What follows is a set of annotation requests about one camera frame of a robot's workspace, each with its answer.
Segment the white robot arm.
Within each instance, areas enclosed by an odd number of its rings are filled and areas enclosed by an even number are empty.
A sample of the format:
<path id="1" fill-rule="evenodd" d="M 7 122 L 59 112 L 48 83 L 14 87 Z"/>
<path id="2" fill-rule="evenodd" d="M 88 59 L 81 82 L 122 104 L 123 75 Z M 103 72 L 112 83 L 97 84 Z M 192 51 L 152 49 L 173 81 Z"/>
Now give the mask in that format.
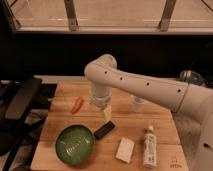
<path id="1" fill-rule="evenodd" d="M 200 140 L 192 171 L 213 171 L 213 89 L 120 71 L 110 54 L 88 63 L 84 74 L 91 82 L 90 97 L 97 107 L 107 106 L 111 87 L 114 87 L 200 123 Z"/>

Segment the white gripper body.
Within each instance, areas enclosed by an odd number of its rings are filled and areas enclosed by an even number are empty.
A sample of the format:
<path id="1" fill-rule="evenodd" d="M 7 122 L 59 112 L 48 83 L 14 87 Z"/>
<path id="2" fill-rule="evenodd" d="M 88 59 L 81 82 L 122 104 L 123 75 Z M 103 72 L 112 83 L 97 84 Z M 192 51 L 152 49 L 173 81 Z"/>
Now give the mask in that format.
<path id="1" fill-rule="evenodd" d="M 111 99 L 111 88 L 98 83 L 92 83 L 90 89 L 91 102 L 99 108 L 105 108 Z"/>

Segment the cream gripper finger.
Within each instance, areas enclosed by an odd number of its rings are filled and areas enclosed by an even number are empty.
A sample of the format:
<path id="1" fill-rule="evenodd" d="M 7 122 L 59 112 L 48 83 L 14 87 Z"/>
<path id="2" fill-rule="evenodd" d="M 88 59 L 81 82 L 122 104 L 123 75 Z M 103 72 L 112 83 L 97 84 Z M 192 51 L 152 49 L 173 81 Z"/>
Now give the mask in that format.
<path id="1" fill-rule="evenodd" d="M 111 120 L 111 112 L 112 112 L 112 107 L 111 107 L 111 106 L 107 106 L 107 107 L 102 111 L 104 120 L 105 120 L 106 122 L 108 122 L 108 121 Z"/>

